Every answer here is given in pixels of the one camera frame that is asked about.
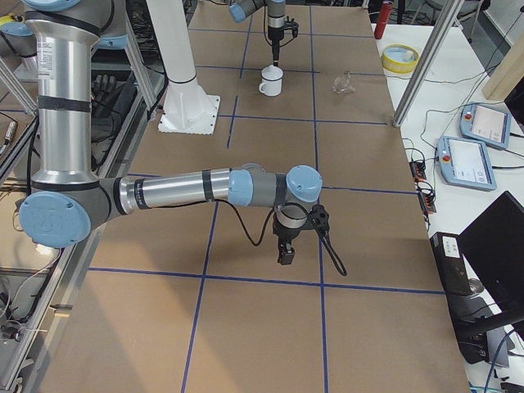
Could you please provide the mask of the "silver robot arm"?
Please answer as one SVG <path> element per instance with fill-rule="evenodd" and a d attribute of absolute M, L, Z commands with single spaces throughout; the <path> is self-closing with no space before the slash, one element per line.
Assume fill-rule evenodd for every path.
<path fill-rule="evenodd" d="M 285 0 L 241 0 L 228 6 L 230 16 L 236 23 L 243 22 L 259 9 L 264 10 L 267 38 L 272 50 L 272 62 L 278 66 L 280 45 L 284 39 L 286 28 L 286 1 Z"/>
<path fill-rule="evenodd" d="M 173 177 L 98 178 L 91 162 L 92 51 L 96 45 L 127 44 L 126 5 L 28 1 L 25 18 L 36 37 L 41 146 L 40 167 L 29 173 L 19 220 L 34 242 L 65 248 L 135 210 L 224 202 L 271 208 L 278 262 L 291 263 L 293 239 L 318 228 L 313 213 L 323 180 L 317 170 L 298 165 L 275 174 L 249 164 Z"/>

